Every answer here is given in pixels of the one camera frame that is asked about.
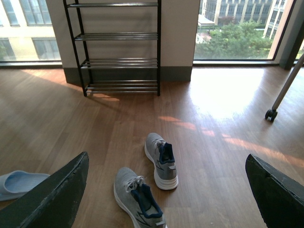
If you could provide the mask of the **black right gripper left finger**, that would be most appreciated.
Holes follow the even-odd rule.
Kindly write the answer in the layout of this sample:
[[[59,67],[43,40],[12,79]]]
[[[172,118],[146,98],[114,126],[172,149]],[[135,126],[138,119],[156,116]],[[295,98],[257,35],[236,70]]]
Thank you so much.
[[[82,200],[89,168],[86,152],[0,211],[2,228],[70,228]]]

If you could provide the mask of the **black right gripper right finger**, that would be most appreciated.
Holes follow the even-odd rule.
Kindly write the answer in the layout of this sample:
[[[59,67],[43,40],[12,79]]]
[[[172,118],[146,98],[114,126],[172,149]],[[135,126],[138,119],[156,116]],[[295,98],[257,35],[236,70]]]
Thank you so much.
[[[268,228],[304,226],[304,187],[254,154],[245,164],[258,209]]]

